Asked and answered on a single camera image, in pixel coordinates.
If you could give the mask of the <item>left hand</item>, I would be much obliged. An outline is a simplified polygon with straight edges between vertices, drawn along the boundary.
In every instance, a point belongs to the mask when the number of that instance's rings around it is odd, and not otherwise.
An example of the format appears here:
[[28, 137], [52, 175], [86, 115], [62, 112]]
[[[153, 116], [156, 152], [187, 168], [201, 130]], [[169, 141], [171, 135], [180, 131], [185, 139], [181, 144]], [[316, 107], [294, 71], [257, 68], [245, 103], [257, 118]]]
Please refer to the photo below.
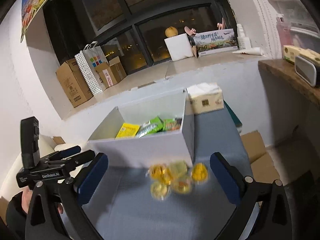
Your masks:
[[[33, 196], [33, 191], [30, 190], [28, 187], [25, 187], [22, 191], [22, 209], [25, 213], [28, 213], [30, 202]], [[58, 203], [57, 209], [59, 214], [63, 214], [63, 206]]]

